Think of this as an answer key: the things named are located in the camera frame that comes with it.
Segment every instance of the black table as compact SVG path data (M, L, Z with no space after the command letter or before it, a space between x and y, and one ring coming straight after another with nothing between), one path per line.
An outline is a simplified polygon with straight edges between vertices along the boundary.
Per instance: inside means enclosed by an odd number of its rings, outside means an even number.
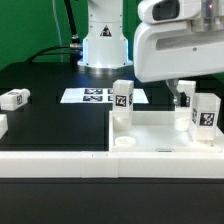
M65 88L111 88L118 79L135 81L149 104L134 110L173 110L164 82L141 84L133 74L95 77L70 64L17 63L0 72L0 94L31 91L29 103L8 117L2 151L106 151L110 104L60 104ZM197 91L223 100L223 83L212 76L194 78ZM218 121L223 130L223 103ZM224 180L102 178L0 179L2 224L223 224Z
M3 150L108 150L108 116L112 105L60 104L66 88L112 88L117 79L134 80L144 88L150 104L136 104L134 110L170 110L173 107L165 82L152 87L133 74L94 76L77 72L70 64L12 64L0 73L0 94L27 88L29 104L13 111L1 111L8 118L8 133L0 141Z

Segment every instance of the green wall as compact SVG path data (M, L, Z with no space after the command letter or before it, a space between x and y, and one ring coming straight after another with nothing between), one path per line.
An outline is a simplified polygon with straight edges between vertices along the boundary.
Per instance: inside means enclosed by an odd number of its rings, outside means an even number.
M140 0L124 0L124 35L130 41L132 59L134 31L139 23L137 5ZM56 0L62 43L70 44L70 29L63 0ZM88 31L87 0L71 0L79 36ZM22 62L39 50L59 45L52 0L0 1L0 69ZM60 61L60 56L39 57L36 61Z

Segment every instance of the white cube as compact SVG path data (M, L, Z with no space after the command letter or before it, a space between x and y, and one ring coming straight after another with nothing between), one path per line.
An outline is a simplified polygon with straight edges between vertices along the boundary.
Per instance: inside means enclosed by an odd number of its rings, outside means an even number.
M193 140L214 140L221 100L213 93L195 93L189 134Z
M27 103L30 91L27 89L13 89L0 96L2 110L14 111Z
M114 127L118 130L130 129L133 112L134 82L117 80L113 83Z

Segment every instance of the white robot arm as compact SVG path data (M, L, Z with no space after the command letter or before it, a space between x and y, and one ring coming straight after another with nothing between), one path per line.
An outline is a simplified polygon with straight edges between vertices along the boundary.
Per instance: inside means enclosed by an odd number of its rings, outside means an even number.
M134 69L140 81L224 71L224 0L143 0L138 14Z

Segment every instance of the paper sheet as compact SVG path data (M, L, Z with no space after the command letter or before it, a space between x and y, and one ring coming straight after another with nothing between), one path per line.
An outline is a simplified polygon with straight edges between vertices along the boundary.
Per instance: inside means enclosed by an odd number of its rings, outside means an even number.
M134 103L148 103L143 89L134 89ZM60 103L112 103L113 89L107 88L68 88Z

